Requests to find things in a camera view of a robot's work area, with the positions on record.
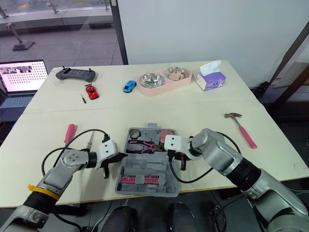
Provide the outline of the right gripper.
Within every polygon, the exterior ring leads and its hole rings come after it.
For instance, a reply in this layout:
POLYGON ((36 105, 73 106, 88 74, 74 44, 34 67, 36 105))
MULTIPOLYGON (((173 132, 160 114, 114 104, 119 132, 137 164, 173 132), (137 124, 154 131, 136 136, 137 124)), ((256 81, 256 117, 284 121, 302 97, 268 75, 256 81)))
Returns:
POLYGON ((184 153, 176 152, 174 150, 168 150, 168 160, 172 161, 173 159, 180 160, 181 161, 181 170, 182 171, 186 170, 187 156, 184 153))

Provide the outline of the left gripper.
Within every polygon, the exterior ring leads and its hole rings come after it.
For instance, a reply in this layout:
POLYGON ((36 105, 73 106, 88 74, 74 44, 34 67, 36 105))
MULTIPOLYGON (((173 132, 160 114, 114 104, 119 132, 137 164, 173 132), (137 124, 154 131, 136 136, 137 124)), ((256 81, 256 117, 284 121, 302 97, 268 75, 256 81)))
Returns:
POLYGON ((120 162, 123 158, 127 157, 128 154, 125 153, 118 153, 117 155, 110 157, 108 159, 105 159, 101 165, 100 168, 103 168, 104 170, 104 178, 108 179, 109 178, 109 166, 108 164, 110 163, 117 163, 120 162))

